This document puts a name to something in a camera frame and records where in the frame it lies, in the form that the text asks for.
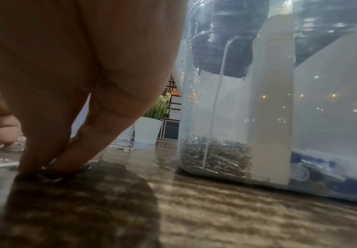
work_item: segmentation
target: white pot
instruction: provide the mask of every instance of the white pot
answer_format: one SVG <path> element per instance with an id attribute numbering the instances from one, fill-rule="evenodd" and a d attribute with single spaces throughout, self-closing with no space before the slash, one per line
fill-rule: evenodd
<path id="1" fill-rule="evenodd" d="M 130 141 L 132 140 L 132 135 L 134 131 L 135 131 L 135 124 L 132 124 L 130 127 L 125 129 L 125 131 L 122 132 L 116 139 Z"/>
<path id="2" fill-rule="evenodd" d="M 161 126 L 162 121 L 140 117 L 135 122 L 135 142 L 154 145 L 157 141 Z"/>

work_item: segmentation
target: clear plastic container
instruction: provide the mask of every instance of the clear plastic container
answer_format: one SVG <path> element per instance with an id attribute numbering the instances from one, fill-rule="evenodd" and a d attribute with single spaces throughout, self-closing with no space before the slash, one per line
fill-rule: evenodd
<path id="1" fill-rule="evenodd" d="M 357 1 L 189 1 L 174 75 L 182 169 L 357 201 Z"/>

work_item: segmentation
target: potted plant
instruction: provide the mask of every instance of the potted plant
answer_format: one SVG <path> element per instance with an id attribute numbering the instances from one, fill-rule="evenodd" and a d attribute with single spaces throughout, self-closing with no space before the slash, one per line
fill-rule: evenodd
<path id="1" fill-rule="evenodd" d="M 171 94 L 160 95 L 151 109 L 135 122 L 135 142 L 155 144 L 162 126 L 162 118 L 170 106 Z"/>

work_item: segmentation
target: table surface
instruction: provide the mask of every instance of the table surface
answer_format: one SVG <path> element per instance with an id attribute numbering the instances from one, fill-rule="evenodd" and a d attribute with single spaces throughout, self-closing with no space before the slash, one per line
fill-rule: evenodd
<path id="1" fill-rule="evenodd" d="M 134 148 L 57 183 L 0 168 L 0 248 L 357 247 L 357 203 L 191 176 L 176 141 Z"/>

